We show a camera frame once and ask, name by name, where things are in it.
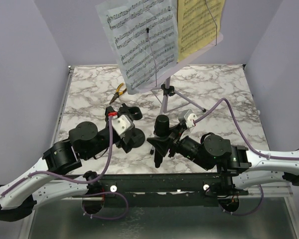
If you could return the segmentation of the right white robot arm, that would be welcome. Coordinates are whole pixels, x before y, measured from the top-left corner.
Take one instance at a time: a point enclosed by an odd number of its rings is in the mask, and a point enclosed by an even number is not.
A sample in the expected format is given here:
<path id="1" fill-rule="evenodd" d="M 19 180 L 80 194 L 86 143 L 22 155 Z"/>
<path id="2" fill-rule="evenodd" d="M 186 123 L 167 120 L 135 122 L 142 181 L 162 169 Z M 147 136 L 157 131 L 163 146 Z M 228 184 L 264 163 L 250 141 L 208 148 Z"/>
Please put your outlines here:
<path id="1" fill-rule="evenodd" d="M 207 133 L 200 142 L 184 136 L 179 126 L 166 128 L 147 142 L 155 151 L 155 166 L 160 167 L 165 156 L 180 154 L 205 170 L 216 168 L 226 179 L 219 183 L 220 191 L 231 195 L 237 189 L 274 182 L 290 182 L 299 186 L 299 149 L 295 151 L 264 151 L 241 145 L 214 133 Z"/>

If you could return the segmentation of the white sheet music page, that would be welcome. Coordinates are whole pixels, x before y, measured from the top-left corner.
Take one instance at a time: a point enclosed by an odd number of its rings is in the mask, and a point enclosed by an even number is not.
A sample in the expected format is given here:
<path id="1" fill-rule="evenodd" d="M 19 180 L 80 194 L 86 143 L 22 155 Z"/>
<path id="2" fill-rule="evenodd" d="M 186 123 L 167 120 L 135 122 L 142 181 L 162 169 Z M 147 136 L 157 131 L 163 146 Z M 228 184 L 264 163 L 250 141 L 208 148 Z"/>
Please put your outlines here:
<path id="1" fill-rule="evenodd" d="M 128 94 L 161 84 L 178 60 L 177 1 L 106 0 L 95 8 Z"/>

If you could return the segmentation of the black microphone desk stand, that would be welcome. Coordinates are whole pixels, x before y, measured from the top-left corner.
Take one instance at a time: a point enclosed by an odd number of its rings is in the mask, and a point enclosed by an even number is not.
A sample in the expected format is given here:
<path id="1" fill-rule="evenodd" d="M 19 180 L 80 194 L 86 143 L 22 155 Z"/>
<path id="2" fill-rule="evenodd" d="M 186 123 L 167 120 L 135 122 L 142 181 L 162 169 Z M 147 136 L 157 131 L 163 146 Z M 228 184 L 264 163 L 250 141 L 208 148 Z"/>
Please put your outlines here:
<path id="1" fill-rule="evenodd" d="M 125 153 L 128 153 L 143 145 L 145 134 L 134 124 L 134 121 L 141 120 L 143 117 L 140 108 L 129 107 L 123 103 L 116 112 L 112 106 L 109 106 L 106 108 L 105 116 L 107 120 L 112 116 L 113 142 L 117 148 L 122 148 Z"/>

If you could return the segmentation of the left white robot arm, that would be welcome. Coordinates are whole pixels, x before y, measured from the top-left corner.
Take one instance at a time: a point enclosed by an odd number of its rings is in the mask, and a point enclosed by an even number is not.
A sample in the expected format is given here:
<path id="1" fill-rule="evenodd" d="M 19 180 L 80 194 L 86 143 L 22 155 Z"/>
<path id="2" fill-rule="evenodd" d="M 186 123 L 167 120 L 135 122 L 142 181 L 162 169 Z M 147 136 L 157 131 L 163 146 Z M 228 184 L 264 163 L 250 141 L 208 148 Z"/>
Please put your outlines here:
<path id="1" fill-rule="evenodd" d="M 141 130 L 133 123 L 123 124 L 121 119 L 109 119 L 102 130 L 89 121 L 78 124 L 69 131 L 67 139 L 56 142 L 25 173 L 0 185 L 0 221 L 19 221 L 45 204 L 73 196 L 102 197 L 96 209 L 82 204 L 84 213 L 92 218 L 101 210 L 107 195 L 119 196 L 126 202 L 121 193 L 107 191 L 101 180 L 109 168 L 114 145 L 129 153 L 144 140 Z M 83 160 L 94 158 L 102 151 L 109 154 L 101 173 L 87 171 L 75 179 L 66 177 L 70 171 L 80 168 Z"/>

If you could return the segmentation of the black microphone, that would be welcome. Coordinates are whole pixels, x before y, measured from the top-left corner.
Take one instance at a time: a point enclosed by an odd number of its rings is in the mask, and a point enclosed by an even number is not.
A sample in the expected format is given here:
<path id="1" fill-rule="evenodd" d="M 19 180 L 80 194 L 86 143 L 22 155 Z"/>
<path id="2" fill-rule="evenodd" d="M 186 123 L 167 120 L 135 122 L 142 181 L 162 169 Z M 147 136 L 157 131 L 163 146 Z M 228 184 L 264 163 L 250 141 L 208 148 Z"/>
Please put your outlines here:
<path id="1" fill-rule="evenodd" d="M 166 115 L 157 116 L 154 124 L 154 133 L 155 136 L 164 137 L 167 136 L 169 132 L 169 118 Z M 155 168 L 159 168 L 162 163 L 163 157 L 159 152 L 154 150 L 154 164 Z"/>

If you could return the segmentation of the yellow sheet music page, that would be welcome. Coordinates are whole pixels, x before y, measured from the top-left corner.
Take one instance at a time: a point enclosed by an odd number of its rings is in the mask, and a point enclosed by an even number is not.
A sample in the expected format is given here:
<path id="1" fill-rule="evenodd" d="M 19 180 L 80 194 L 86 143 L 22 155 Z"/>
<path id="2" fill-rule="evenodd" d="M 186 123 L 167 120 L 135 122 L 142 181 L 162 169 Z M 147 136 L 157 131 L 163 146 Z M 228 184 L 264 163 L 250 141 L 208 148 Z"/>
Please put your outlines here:
<path id="1" fill-rule="evenodd" d="M 212 41 L 218 42 L 224 5 L 224 0 L 177 2 L 179 62 Z"/>

